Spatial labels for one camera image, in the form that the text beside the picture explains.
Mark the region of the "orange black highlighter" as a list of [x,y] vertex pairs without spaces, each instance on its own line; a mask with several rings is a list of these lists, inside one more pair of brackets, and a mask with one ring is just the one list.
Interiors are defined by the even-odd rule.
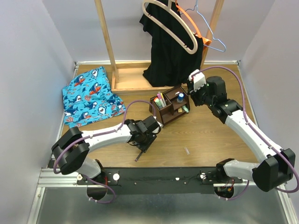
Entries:
[[158,98],[154,98],[154,102],[155,102],[156,104],[159,104],[159,103],[160,103],[160,101],[159,101]]

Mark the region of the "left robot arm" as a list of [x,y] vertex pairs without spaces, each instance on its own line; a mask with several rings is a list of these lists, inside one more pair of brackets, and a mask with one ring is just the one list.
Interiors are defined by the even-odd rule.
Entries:
[[53,171],[63,175],[77,172],[91,183],[99,184],[103,181],[104,168],[98,160],[88,158],[89,153],[110,145],[128,143],[143,154],[162,127],[163,124],[151,115],[144,120],[127,119],[113,127],[94,131],[70,128],[51,148],[55,157]]

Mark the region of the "blue small bottle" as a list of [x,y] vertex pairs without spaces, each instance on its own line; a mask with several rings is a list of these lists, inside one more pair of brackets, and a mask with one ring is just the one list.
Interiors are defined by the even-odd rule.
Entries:
[[184,93],[179,93],[177,97],[177,103],[181,104],[184,101]]

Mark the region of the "mint green highlighter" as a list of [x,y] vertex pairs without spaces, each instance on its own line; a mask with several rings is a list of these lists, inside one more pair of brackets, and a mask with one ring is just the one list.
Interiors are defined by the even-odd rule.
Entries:
[[162,105],[161,101],[160,101],[159,104],[157,104],[157,106],[158,106],[159,109],[162,109],[162,108],[163,108],[163,105]]

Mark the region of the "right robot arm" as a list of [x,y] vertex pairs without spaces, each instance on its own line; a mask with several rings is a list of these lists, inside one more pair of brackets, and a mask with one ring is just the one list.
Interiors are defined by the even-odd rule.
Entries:
[[202,72],[188,77],[188,94],[196,106],[206,105],[212,114],[230,127],[254,153],[257,162],[226,159],[216,165],[215,178],[221,183],[231,177],[252,181],[264,192],[291,180],[295,153],[271,141],[233,99],[227,98],[221,77],[206,78]]

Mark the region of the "yellow white marker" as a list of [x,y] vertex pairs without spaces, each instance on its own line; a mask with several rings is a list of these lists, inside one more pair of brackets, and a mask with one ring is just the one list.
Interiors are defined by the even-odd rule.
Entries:
[[166,104],[166,101],[165,101],[165,99],[164,99],[164,97],[163,97],[163,94],[162,94],[162,93],[160,93],[160,96],[161,96],[161,99],[162,99],[162,101],[163,101],[163,104],[164,104],[164,106],[167,106],[167,104]]

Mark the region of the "pink red pen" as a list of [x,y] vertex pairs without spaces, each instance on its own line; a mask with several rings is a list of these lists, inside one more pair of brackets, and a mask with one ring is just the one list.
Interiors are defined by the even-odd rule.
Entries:
[[161,94],[160,94],[160,93],[157,94],[157,97],[158,97],[158,99],[159,99],[159,101],[160,101],[162,107],[165,107],[165,104],[164,104],[164,102],[163,102],[163,100],[162,100],[162,97],[161,97]]

